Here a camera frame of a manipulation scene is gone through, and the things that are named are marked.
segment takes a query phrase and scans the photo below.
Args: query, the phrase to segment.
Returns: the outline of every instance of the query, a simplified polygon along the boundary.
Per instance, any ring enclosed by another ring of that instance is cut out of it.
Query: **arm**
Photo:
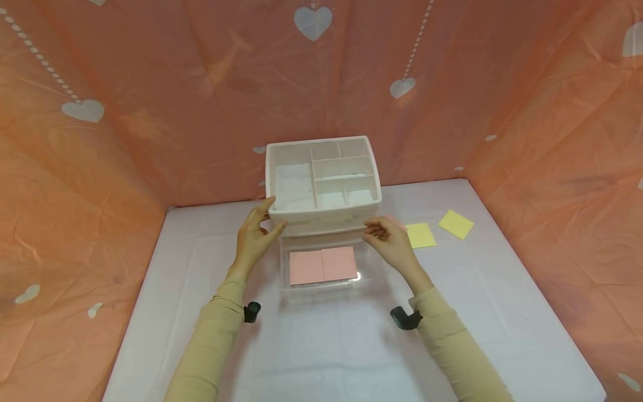
[[[259,226],[274,197],[254,208],[237,234],[237,256],[217,294],[201,309],[192,337],[170,380],[165,402],[213,402],[224,364],[244,320],[243,294],[255,264],[286,227]]]
[[[364,240],[405,279],[409,300],[422,320],[418,331],[427,351],[460,402],[513,401],[498,372],[420,266],[406,233],[379,217],[365,222]]]

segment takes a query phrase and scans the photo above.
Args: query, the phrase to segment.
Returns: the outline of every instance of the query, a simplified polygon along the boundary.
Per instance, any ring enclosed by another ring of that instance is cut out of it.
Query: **long sleeve shirt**
[[[228,353],[244,320],[244,288],[242,281],[226,279],[201,309],[165,402],[217,400]],[[409,303],[420,311],[418,332],[460,402],[513,401],[496,369],[436,288]]]

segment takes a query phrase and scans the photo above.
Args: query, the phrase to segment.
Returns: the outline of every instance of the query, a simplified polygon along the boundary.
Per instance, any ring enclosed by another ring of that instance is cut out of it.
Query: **transparent storage box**
[[[382,190],[366,136],[272,143],[266,147],[266,196],[282,236],[310,236],[363,227],[377,215]]]
[[[385,279],[384,260],[362,238],[362,230],[305,237],[282,237],[280,290],[290,302],[314,302],[343,295],[366,293],[381,287]],[[313,284],[290,285],[290,253],[352,246],[358,277]]]

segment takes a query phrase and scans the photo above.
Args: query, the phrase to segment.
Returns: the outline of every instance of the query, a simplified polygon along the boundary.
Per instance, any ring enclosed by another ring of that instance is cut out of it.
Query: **pink sticky note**
[[[355,251],[352,246],[325,248],[321,251],[323,259],[323,279],[339,280],[358,277]]]
[[[290,253],[290,285],[323,282],[322,251]]]
[[[387,215],[386,217],[388,218],[389,221],[393,222],[396,226],[399,226],[405,232],[408,232],[408,229],[406,228],[406,226],[404,226],[402,222],[398,221],[396,217],[394,217],[393,215]]]

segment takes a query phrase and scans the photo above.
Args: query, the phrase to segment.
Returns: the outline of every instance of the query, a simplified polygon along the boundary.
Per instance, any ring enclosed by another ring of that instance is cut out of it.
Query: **white table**
[[[600,402],[605,392],[469,182],[383,188],[383,214],[427,222],[437,247],[416,250],[519,402]],[[171,210],[103,401],[161,401],[199,315],[224,278],[235,235],[257,202]],[[461,241],[437,226],[448,209],[475,225]],[[280,303],[274,247],[248,283],[262,310],[244,324],[221,401],[455,401],[416,331],[388,312],[411,312],[410,290],[387,268],[369,295],[306,306]]]

